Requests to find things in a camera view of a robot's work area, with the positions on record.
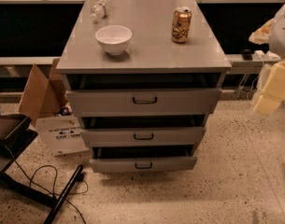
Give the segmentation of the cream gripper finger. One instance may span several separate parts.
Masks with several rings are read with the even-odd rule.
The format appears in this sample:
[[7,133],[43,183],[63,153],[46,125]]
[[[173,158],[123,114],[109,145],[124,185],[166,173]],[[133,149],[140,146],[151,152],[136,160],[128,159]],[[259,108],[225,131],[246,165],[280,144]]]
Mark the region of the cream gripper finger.
[[272,65],[253,111],[260,115],[274,113],[285,100],[285,60]]

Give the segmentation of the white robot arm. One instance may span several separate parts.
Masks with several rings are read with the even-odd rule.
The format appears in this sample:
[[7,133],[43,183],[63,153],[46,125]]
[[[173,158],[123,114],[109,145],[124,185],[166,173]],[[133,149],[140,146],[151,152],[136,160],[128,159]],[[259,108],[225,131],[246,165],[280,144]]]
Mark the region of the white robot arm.
[[252,98],[253,112],[260,116],[268,116],[285,101],[285,7],[252,34],[251,39],[268,42],[270,51],[281,58],[273,65],[266,63],[263,66],[257,91]]

